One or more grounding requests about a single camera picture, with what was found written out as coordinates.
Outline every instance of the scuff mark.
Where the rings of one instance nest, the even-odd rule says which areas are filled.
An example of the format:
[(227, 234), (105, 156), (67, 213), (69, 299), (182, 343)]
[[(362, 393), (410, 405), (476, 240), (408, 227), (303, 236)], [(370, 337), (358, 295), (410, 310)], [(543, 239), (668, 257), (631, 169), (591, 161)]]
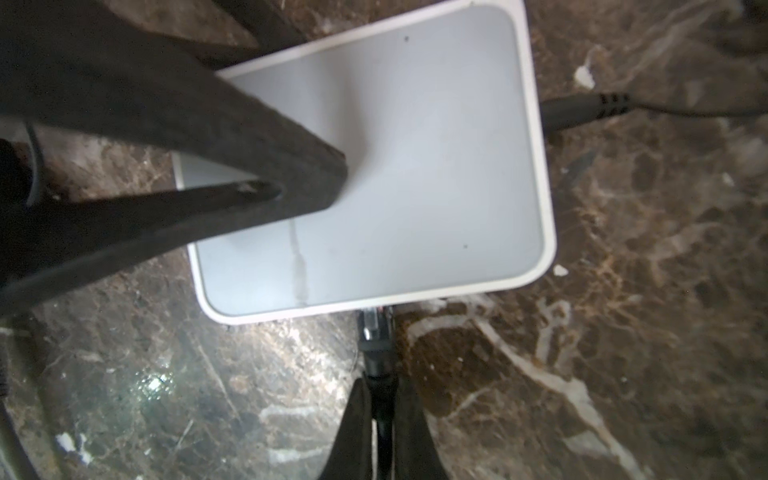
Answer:
[(306, 281), (306, 260), (299, 247), (299, 234), (296, 232), (296, 221), (288, 220), (290, 231), (290, 249), (293, 253), (293, 296), (299, 306), (306, 306), (310, 298), (310, 288)]
[(560, 393), (574, 407), (582, 422), (589, 425), (598, 438), (606, 445), (618, 464), (632, 480), (650, 480), (655, 478), (648, 468), (641, 468), (632, 452), (627, 450), (608, 430), (602, 415), (597, 411), (589, 396), (587, 386), (579, 379), (572, 378), (567, 382), (560, 376), (538, 368), (531, 361), (518, 355), (491, 326), (486, 319), (475, 319), (475, 325), (485, 335), (485, 338), (501, 351), (521, 373), (542, 387)]
[(104, 363), (104, 359), (101, 357), (99, 353), (96, 352), (88, 352), (86, 350), (78, 350), (74, 353), (74, 356), (78, 357), (80, 360), (83, 360), (84, 362), (89, 363)]
[(416, 340), (435, 330), (468, 327), (470, 327), (470, 323), (469, 317), (466, 315), (428, 316), (409, 325), (406, 330), (406, 337), (408, 344), (413, 346)]
[(477, 402), (478, 398), (482, 396), (484, 393), (488, 392), (491, 388), (490, 387), (483, 387), (480, 390), (477, 390), (476, 392), (472, 392), (467, 397), (462, 400), (460, 404), (458, 404), (458, 407), (456, 407), (456, 410), (451, 412), (446, 418), (452, 419), (453, 417), (457, 416), (462, 410), (469, 407), (471, 404)]
[(264, 422), (271, 416), (299, 416), (306, 417), (317, 412), (317, 407), (284, 407), (280, 405), (270, 405), (259, 412), (259, 420)]
[(235, 405), (232, 403), (232, 399), (230, 399), (230, 394), (227, 391), (227, 387), (224, 386), (224, 381), (221, 379), (221, 376), (219, 375), (219, 372), (216, 371), (216, 368), (214, 367), (213, 363), (210, 361), (210, 358), (208, 358), (208, 354), (205, 353), (205, 350), (203, 350), (203, 346), (200, 344), (200, 342), (196, 338), (190, 338), (192, 342), (194, 343), (195, 348), (198, 352), (200, 352), (200, 356), (203, 357), (203, 362), (205, 363), (206, 370), (208, 371), (208, 374), (216, 381), (216, 384), (219, 386), (219, 390), (224, 394), (224, 399), (227, 401), (227, 404), (232, 409), (232, 412), (235, 414), (235, 416), (240, 419), (240, 412), (235, 408)]
[(295, 449), (268, 449), (267, 454), (271, 465), (280, 465), (282, 463), (298, 462), (305, 458), (317, 457), (318, 455), (322, 455), (325, 450), (325, 448), (305, 451)]
[(181, 434), (181, 437), (179, 437), (179, 441), (176, 442), (176, 447), (174, 450), (178, 452), (178, 450), (181, 448), (181, 443), (184, 441), (184, 439), (187, 437), (187, 433), (190, 432), (192, 429), (192, 425), (194, 425), (194, 420), (190, 420), (189, 423), (187, 423), (187, 427), (184, 429), (184, 432)]

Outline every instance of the router top surface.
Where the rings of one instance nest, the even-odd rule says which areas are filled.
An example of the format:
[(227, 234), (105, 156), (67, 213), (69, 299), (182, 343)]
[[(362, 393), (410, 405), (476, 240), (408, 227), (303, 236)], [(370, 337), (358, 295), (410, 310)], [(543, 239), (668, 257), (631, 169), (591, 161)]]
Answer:
[[(520, 0), (452, 0), (220, 75), (346, 154), (328, 210), (190, 245), (229, 324), (503, 290), (542, 275), (554, 224)], [(186, 154), (179, 188), (253, 178)]]

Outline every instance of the dark spot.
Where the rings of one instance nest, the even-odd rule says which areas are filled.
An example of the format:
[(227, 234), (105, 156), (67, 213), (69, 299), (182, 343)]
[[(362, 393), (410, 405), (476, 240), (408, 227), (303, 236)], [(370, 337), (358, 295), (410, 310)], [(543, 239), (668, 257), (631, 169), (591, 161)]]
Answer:
[(577, 345), (579, 353), (585, 359), (590, 359), (598, 353), (598, 343), (600, 342), (600, 330), (594, 325), (590, 325), (587, 332), (581, 337)]
[(646, 154), (634, 159), (632, 170), (632, 188), (638, 192), (647, 192), (654, 187), (659, 168), (656, 161)]
[(710, 281), (699, 282), (694, 287), (696, 297), (704, 308), (727, 305), (730, 301), (728, 291), (719, 280), (710, 278)]
[(721, 218), (723, 218), (723, 211), (717, 207), (710, 207), (707, 208), (699, 217), (696, 219), (697, 223), (706, 223), (706, 222), (717, 222)]
[(632, 27), (633, 23), (634, 23), (633, 12), (627, 12), (619, 18), (619, 26), (621, 26), (621, 29), (624, 31), (629, 30)]
[(627, 246), (629, 251), (637, 252), (642, 246), (642, 240), (639, 238), (630, 238), (629, 240), (624, 242), (624, 245)]
[(755, 205), (751, 202), (746, 202), (743, 204), (738, 204), (735, 207), (731, 207), (728, 210), (728, 213), (733, 215), (733, 218), (736, 219), (737, 223), (751, 223), (751, 220), (755, 220), (756, 217), (756, 208)]

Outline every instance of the black leg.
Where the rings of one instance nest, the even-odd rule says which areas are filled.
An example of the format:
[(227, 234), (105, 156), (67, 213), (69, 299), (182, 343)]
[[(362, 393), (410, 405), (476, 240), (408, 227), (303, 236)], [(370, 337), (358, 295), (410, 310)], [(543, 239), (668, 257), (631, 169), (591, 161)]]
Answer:
[(0, 0), (0, 114), (185, 151), (262, 181), (0, 206), (0, 314), (185, 243), (328, 207), (341, 152), (92, 0)]
[(363, 379), (355, 380), (318, 480), (371, 480), (371, 394)]
[(195, 57), (203, 66), (211, 70), (231, 67), (232, 65), (237, 65), (268, 53), (259, 48), (203, 43), (170, 35), (152, 35), (156, 35), (161, 41), (171, 43), (180, 50), (184, 50), (189, 55)]
[(226, 13), (250, 31), (265, 52), (301, 45), (306, 36), (291, 25), (269, 0), (214, 0)]

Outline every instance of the black cable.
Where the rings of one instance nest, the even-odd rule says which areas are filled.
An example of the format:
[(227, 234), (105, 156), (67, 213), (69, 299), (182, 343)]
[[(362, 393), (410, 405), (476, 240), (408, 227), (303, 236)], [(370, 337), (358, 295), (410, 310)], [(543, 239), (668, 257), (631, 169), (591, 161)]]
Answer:
[(689, 118), (738, 118), (738, 117), (759, 117), (768, 115), (768, 107), (754, 108), (734, 108), (729, 110), (695, 110), (686, 107), (672, 107), (669, 105), (657, 104), (652, 101), (633, 100), (635, 108), (655, 111), (660, 114), (676, 115), (678, 117)]
[(604, 118), (616, 117), (641, 109), (687, 118), (756, 117), (768, 114), (768, 107), (729, 110), (697, 110), (674, 107), (651, 101), (635, 100), (628, 93), (576, 94), (554, 98), (539, 104), (541, 126), (545, 134), (577, 127)]
[(43, 189), (45, 188), (45, 182), (43, 181), (44, 159), (35, 129), (28, 121), (24, 122), (24, 129), (27, 131), (27, 137), (29, 137), (29, 168), (32, 170), (32, 183), (29, 187), (26, 204), (27, 207), (32, 207), (43, 198)]

